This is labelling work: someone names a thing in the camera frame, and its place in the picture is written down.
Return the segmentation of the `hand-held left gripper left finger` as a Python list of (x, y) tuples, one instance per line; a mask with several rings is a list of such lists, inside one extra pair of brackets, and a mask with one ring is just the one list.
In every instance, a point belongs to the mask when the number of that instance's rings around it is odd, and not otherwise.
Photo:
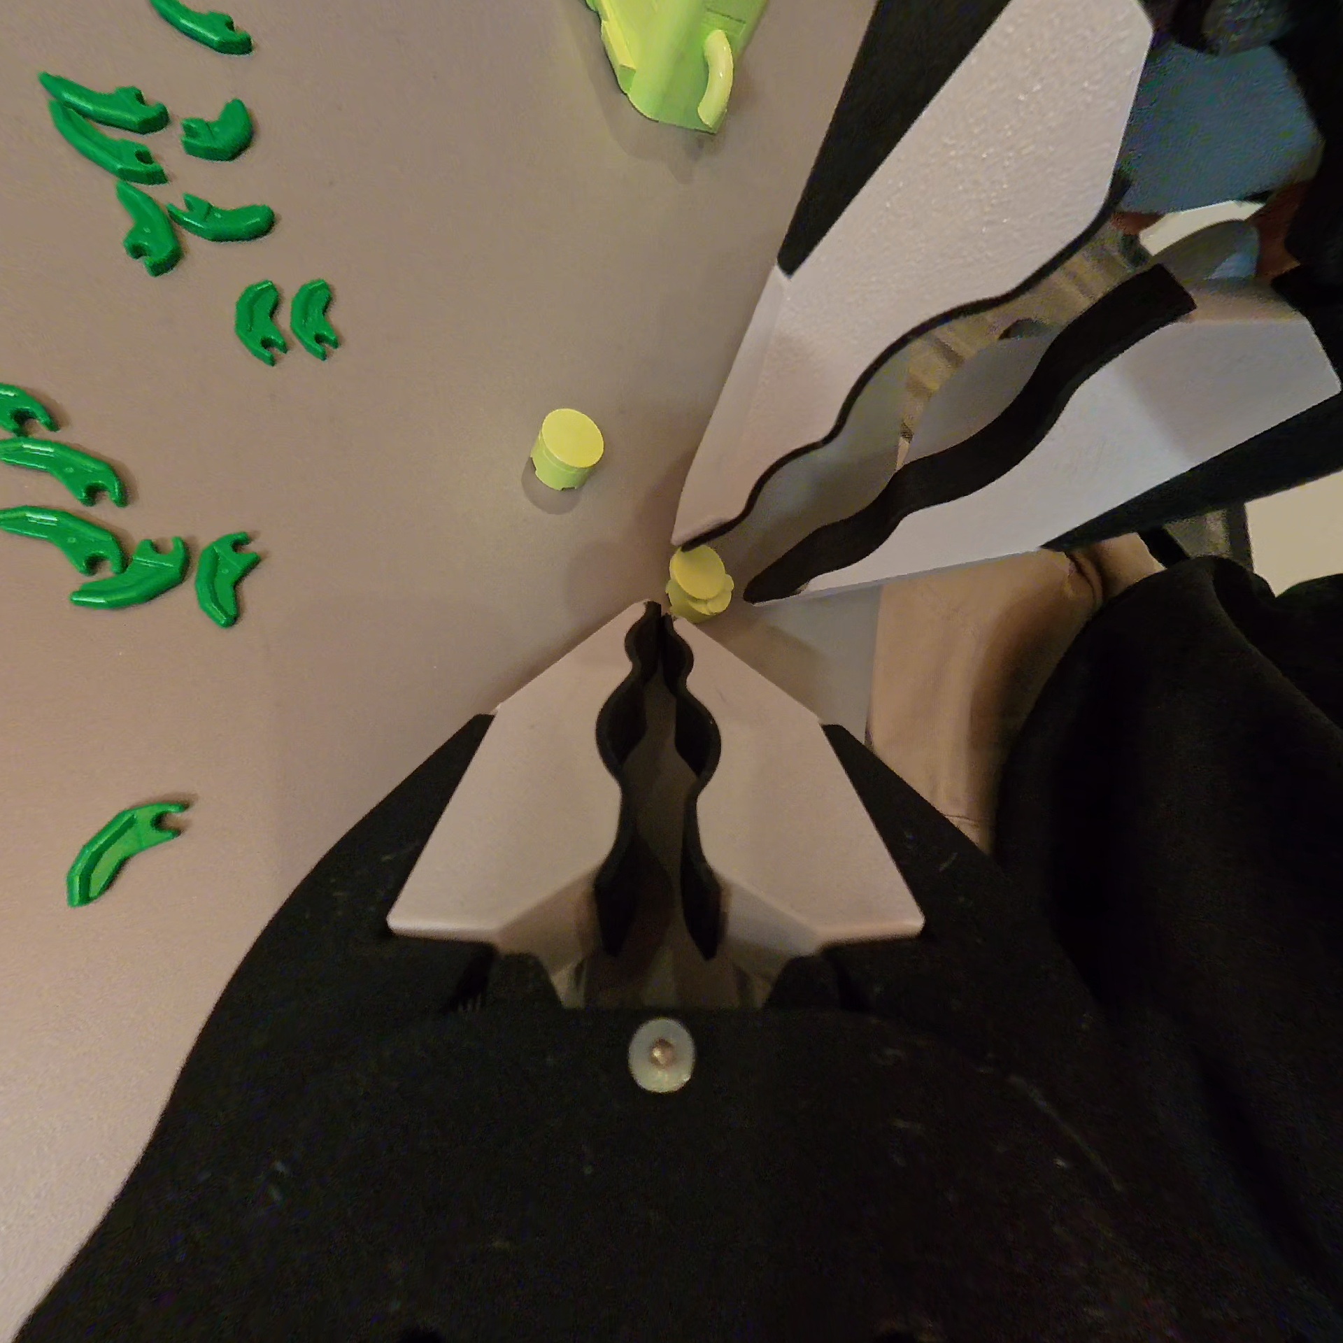
[(633, 604), (502, 700), (388, 914), (400, 935), (529, 953), (556, 975), (635, 918), (627, 763), (662, 608)]

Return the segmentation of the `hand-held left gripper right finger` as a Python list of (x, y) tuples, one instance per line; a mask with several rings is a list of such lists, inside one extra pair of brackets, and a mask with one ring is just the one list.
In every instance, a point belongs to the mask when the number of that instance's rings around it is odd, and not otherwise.
[(667, 619), (687, 932), (711, 961), (772, 980), (831, 946), (916, 937), (914, 895), (828, 727), (724, 646)]

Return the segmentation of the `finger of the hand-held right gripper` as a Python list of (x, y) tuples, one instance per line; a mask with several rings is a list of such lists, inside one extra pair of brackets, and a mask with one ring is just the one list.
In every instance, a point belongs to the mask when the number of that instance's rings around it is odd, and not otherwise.
[(739, 526), (868, 379), (1015, 297), (1114, 201), (1151, 43), (1133, 2), (876, 3), (678, 502), (671, 544)]
[(755, 576), (745, 600), (1055, 548), (1071, 528), (1237, 443), (1234, 428), (1255, 435), (1335, 393), (1340, 368), (1273, 283), (1186, 288), (1154, 264), (1053, 336), (985, 425), (911, 454), (862, 510)]

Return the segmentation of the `lime green brick model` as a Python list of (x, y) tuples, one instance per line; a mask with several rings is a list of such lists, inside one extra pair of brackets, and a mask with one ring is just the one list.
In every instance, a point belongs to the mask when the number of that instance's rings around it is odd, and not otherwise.
[(587, 2), (619, 88), (657, 123), (716, 133), (766, 2)]

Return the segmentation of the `person's beige trousers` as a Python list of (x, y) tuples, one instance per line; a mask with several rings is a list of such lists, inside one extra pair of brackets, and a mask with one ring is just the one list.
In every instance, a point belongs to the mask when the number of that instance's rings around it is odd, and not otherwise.
[(1006, 761), (1052, 671), (1106, 601), (1161, 571), (1127, 534), (889, 582), (870, 748), (991, 852)]

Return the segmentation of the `person's black clothed body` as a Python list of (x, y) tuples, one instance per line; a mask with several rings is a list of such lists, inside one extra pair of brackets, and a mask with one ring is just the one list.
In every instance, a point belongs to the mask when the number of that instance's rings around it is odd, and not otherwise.
[(996, 855), (1266, 1295), (1340, 1340), (1341, 579), (1186, 560), (1109, 600), (1001, 779)]

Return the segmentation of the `scattered green leaf pieces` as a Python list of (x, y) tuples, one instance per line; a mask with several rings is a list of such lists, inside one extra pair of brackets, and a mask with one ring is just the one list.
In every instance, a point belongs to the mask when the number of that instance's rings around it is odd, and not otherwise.
[[(177, 34), (219, 56), (248, 56), (254, 50), (249, 34), (224, 11), (171, 2), (149, 5)], [(128, 216), (123, 251), (149, 275), (168, 275), (177, 265), (182, 230), (198, 241), (243, 243), (257, 241), (275, 227), (275, 209), (268, 205), (222, 206), (190, 192), (184, 192), (181, 203), (165, 203), (142, 190), (163, 185), (169, 177), (144, 142), (173, 120), (163, 102), (145, 99), (136, 86), (94, 89), (53, 72), (41, 72), (38, 83), (65, 144), (115, 177), (115, 193)], [(254, 129), (246, 104), (232, 97), (214, 117), (185, 117), (179, 141), (192, 158), (232, 161), (249, 149)], [(331, 285), (324, 278), (307, 280), (291, 301), (291, 334), (320, 360), (340, 344), (329, 318), (331, 301)], [(276, 356), (289, 350), (276, 323), (278, 309), (280, 288), (272, 280), (256, 280), (244, 286), (233, 310), (240, 344), (267, 366), (275, 366)], [(51, 436), (59, 424), (35, 393), (3, 382), (1, 420), (3, 465), (43, 473), (85, 510), (99, 499), (117, 508), (129, 504), (126, 480), (110, 460)], [(1, 528), (56, 547), (88, 579), (69, 596), (83, 611), (142, 608), (179, 588), (195, 564), (197, 606), (214, 625), (230, 628), (241, 617), (241, 582), (260, 561), (246, 531), (217, 537), (193, 558), (179, 536), (165, 547), (144, 539), (128, 553), (115, 531), (97, 524), (91, 515), (67, 508), (3, 508)], [(86, 908), (118, 879), (126, 862), (177, 838), (179, 831), (163, 822), (189, 806), (185, 801), (152, 801), (115, 812), (85, 841), (69, 867), (64, 881), (69, 906)]]

